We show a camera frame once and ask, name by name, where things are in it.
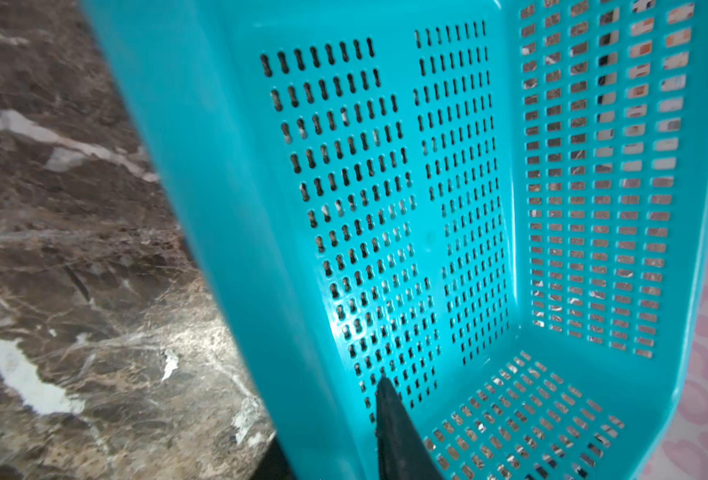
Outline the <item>teal plastic basket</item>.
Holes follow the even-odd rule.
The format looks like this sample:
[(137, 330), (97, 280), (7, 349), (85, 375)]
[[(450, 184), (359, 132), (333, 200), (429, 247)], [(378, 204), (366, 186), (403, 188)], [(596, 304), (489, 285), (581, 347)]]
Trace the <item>teal plastic basket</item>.
[(636, 479), (708, 261), (708, 1), (87, 1), (298, 479)]

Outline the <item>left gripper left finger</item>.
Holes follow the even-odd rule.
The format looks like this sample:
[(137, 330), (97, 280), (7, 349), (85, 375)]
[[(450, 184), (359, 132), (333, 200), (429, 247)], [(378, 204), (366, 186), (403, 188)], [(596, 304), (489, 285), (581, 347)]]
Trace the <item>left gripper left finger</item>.
[(284, 451), (275, 437), (269, 443), (264, 456), (259, 461), (251, 480), (295, 480), (295, 474)]

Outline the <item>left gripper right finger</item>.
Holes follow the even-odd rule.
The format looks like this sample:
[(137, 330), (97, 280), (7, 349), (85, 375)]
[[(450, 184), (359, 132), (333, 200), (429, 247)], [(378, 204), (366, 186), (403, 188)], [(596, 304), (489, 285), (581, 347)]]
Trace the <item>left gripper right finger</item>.
[(442, 479), (387, 377), (377, 384), (376, 437), (381, 480)]

